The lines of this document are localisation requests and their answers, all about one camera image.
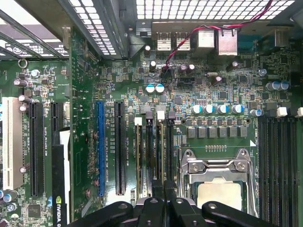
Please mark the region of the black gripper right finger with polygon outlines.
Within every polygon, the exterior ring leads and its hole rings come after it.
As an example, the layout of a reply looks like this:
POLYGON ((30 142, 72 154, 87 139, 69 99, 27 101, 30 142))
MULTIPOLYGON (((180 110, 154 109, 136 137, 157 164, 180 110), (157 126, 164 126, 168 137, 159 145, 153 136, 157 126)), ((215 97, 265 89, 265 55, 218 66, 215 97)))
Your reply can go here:
POLYGON ((275 225, 246 212, 217 201, 209 201, 198 208, 184 197, 177 197, 176 184, 165 181, 171 227, 274 227, 275 225))

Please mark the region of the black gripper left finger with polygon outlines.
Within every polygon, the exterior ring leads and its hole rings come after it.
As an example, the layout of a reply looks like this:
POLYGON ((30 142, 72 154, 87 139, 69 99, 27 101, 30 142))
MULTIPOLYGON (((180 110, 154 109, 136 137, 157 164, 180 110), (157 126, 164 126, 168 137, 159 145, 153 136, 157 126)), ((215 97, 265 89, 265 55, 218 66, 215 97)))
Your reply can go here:
POLYGON ((152 182, 152 196, 138 199, 135 206, 126 201, 114 202, 67 226, 69 227, 161 227, 164 214, 164 187, 161 180, 152 182))

